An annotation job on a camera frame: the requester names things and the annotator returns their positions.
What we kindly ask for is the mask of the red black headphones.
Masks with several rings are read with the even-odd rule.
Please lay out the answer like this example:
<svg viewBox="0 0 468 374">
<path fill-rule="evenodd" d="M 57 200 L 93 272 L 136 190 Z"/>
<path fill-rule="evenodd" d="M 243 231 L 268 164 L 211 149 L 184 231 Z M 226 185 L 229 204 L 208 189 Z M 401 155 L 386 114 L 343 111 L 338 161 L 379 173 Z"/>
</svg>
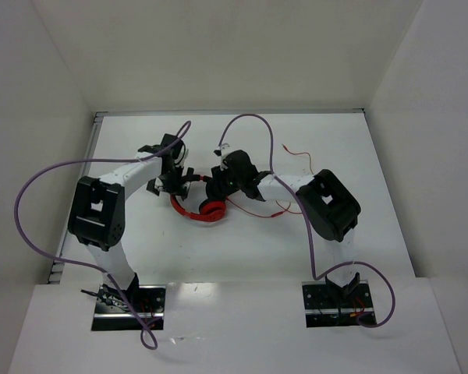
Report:
<svg viewBox="0 0 468 374">
<path fill-rule="evenodd" d="M 183 217 L 194 221 L 214 223 L 221 220 L 226 213 L 227 206 L 224 200 L 206 199 L 199 206 L 199 212 L 194 213 L 184 209 L 175 195 L 170 195 L 170 203 L 173 209 Z"/>
</svg>

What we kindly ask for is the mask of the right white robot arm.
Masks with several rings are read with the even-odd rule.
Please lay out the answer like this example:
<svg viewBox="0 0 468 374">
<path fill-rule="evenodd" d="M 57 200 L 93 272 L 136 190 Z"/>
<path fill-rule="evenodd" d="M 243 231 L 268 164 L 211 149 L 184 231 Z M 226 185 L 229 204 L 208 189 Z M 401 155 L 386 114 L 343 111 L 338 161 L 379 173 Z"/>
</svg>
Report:
<svg viewBox="0 0 468 374">
<path fill-rule="evenodd" d="M 328 169 L 316 175 L 274 175 L 258 171 L 243 150 L 214 151 L 220 157 L 211 169 L 207 182 L 207 197 L 225 200 L 240 191 L 257 201 L 295 203 L 307 219 L 313 232 L 332 251 L 335 264 L 353 261 L 354 229 L 361 208 L 348 189 Z"/>
</svg>

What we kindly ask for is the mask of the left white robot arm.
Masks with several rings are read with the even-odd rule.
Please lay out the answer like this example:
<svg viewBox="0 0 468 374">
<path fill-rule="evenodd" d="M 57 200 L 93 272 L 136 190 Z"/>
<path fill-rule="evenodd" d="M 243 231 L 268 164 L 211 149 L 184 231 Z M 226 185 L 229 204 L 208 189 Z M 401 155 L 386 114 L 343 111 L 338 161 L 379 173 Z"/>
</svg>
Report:
<svg viewBox="0 0 468 374">
<path fill-rule="evenodd" d="M 155 195 L 186 195 L 183 165 L 187 153 L 178 136 L 165 134 L 158 145 L 142 146 L 136 154 L 137 162 L 97 178 L 83 176 L 76 184 L 68 231 L 105 270 L 104 290 L 124 310 L 135 309 L 141 301 L 137 273 L 122 247 L 126 201 L 144 185 Z"/>
</svg>

